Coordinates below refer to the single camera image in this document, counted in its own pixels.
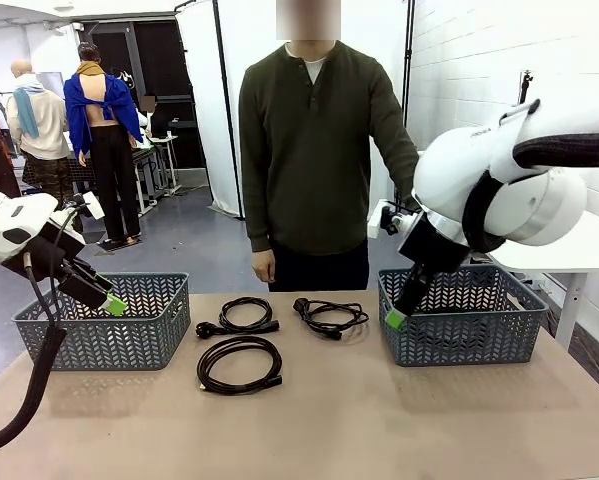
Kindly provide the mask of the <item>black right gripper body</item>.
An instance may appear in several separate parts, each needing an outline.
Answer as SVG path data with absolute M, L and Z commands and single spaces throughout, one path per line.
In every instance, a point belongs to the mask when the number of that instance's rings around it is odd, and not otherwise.
M 427 274 L 454 272 L 470 248 L 439 233 L 425 213 L 420 214 L 399 248 L 399 253 Z

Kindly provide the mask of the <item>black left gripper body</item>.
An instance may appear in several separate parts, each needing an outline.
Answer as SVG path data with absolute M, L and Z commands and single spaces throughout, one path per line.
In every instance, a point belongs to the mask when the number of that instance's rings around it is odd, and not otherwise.
M 98 295 L 95 271 L 78 257 L 84 246 L 68 230 L 47 222 L 27 244 L 35 279 L 53 279 L 67 295 Z

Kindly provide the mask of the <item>person's right hand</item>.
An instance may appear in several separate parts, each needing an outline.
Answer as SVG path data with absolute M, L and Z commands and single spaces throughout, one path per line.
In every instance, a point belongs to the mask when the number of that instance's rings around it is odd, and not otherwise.
M 271 284 L 275 281 L 275 265 L 275 256 L 271 249 L 254 252 L 252 255 L 252 269 L 263 283 Z

